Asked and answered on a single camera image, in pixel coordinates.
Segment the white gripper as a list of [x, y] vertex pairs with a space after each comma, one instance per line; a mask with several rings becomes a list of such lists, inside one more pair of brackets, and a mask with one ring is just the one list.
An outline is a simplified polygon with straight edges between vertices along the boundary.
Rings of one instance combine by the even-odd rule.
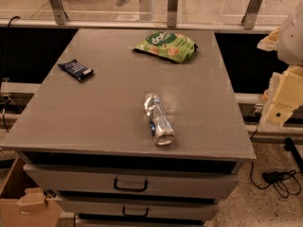
[[277, 51], [289, 66], [276, 78], [265, 121], [282, 127], [303, 104], [303, 1], [294, 8], [281, 27], [275, 28], [257, 45], [264, 51]]

